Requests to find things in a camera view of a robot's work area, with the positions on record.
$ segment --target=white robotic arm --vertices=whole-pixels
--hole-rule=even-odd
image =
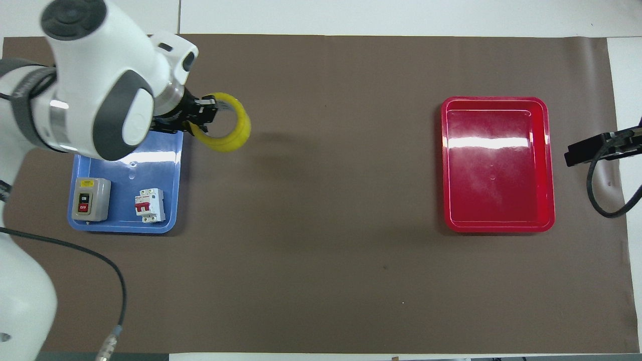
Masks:
[[[56,67],[0,59],[2,227],[4,203],[29,150],[113,161],[132,152],[150,128],[207,137],[195,133],[218,108],[213,97],[199,100],[184,88],[196,46],[170,33],[147,37],[109,0],[53,1],[41,26]],[[237,113],[241,125],[247,115]],[[235,130],[236,148],[249,136],[246,123]],[[0,233],[0,360],[35,359],[55,309],[47,274]]]

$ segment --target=empty red tray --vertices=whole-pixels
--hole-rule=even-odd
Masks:
[[[548,111],[538,98],[442,105],[444,213],[457,232],[543,232],[555,222]]]

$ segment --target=white circuit breaker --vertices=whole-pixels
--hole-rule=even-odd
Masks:
[[[162,222],[165,220],[163,194],[158,188],[143,189],[136,196],[136,215],[143,218],[143,223]]]
[[[112,183],[104,178],[77,178],[71,218],[88,222],[107,219]]]

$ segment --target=brown table surface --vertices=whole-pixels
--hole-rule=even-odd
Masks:
[[[186,37],[200,49],[190,91],[235,95],[253,133],[231,154],[186,139],[174,230],[71,229],[73,157],[40,150],[6,210],[9,227],[96,249],[122,268],[130,303],[119,351],[638,351],[625,219],[598,215],[586,167],[563,158],[566,145],[616,129],[605,39]],[[7,38],[4,55],[53,61],[39,38]],[[547,104],[550,231],[445,227],[438,110],[456,95]],[[603,202],[622,202],[617,162],[596,177]],[[111,270],[18,243],[58,292],[44,349],[95,351],[119,311]]]

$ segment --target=yellow ring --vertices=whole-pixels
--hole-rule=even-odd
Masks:
[[[231,152],[241,148],[250,137],[250,131],[252,130],[250,117],[245,112],[243,104],[235,97],[224,92],[214,92],[210,95],[214,96],[216,103],[219,105],[219,110],[233,110],[236,113],[236,127],[230,134],[220,138],[208,136],[201,128],[192,123],[189,123],[189,128],[201,143],[217,152]]]

